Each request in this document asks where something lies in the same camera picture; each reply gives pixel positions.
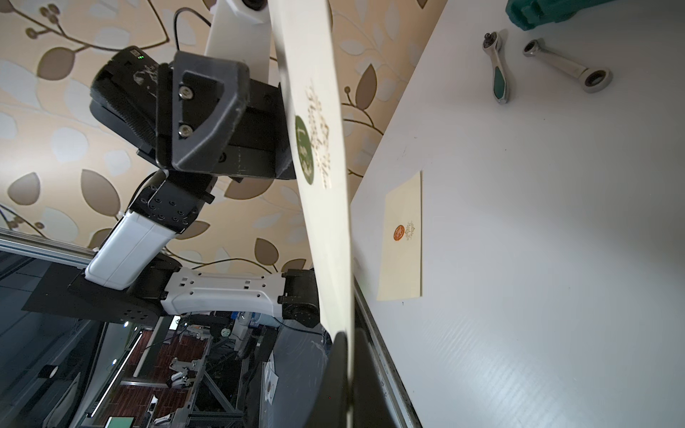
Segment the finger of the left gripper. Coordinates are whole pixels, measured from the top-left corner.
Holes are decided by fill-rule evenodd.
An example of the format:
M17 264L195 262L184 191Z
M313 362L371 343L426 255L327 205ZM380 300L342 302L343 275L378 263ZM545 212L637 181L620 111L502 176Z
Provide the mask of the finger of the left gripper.
M160 70L157 162L164 169L224 174L220 160L250 101L243 62L176 52Z

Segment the yellow envelope green seal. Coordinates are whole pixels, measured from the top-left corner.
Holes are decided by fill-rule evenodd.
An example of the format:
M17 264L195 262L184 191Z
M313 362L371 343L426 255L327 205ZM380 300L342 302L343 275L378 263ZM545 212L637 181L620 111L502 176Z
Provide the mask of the yellow envelope green seal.
M342 105L326 1L271 1L288 136L319 289L321 324L353 372L351 215Z

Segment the yellow envelope red seal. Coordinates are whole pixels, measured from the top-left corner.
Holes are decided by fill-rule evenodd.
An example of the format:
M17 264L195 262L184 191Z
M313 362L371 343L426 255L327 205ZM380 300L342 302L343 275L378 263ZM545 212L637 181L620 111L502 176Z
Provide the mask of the yellow envelope red seal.
M378 301L422 296L422 173L385 197Z

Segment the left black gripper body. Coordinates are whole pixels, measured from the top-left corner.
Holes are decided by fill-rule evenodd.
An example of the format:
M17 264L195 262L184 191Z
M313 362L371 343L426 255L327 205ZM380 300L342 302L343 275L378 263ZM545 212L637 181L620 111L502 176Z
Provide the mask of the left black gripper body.
M243 62L178 51L158 64L129 46L96 74L90 96L92 115L161 169L295 178L281 89Z

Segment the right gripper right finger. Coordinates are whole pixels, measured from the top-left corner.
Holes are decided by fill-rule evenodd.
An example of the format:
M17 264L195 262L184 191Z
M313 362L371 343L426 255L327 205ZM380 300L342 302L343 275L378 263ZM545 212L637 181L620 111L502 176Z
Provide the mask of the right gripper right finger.
M352 404L354 427L396 426L376 370L369 337L360 328L355 330Z

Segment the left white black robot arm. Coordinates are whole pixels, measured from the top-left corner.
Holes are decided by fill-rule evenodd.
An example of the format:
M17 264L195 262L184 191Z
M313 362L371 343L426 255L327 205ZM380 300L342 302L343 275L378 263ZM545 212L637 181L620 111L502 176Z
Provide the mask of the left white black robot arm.
M278 87L254 80L244 62L179 52L155 62L138 46L94 78L90 109L157 171L87 267L53 263L24 304L28 312L152 326L162 317L255 312L319 324L314 272L207 274L164 248L213 201L220 177L292 180L294 163Z

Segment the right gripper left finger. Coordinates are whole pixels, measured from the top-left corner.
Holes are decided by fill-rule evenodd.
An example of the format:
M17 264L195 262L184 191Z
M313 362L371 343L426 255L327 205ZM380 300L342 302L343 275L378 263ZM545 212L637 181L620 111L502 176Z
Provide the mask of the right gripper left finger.
M348 339L346 333L338 332L318 395L304 426L306 428L346 427L348 397Z

